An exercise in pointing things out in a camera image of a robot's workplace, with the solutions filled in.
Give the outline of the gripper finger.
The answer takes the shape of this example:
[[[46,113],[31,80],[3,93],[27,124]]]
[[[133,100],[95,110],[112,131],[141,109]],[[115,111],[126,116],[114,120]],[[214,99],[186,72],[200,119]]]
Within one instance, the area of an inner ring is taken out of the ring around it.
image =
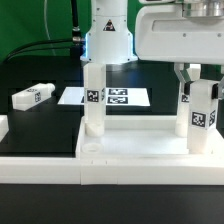
[[[212,98],[213,99],[224,99],[224,65],[221,66],[222,79],[213,85],[212,87]]]

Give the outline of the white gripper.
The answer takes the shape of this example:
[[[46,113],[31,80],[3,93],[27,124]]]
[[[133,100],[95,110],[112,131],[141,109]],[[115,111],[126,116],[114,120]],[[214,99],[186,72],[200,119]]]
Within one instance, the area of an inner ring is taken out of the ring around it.
[[[190,94],[189,63],[224,65],[224,16],[184,17],[180,4],[144,6],[136,17],[141,60],[176,62],[181,92]]]

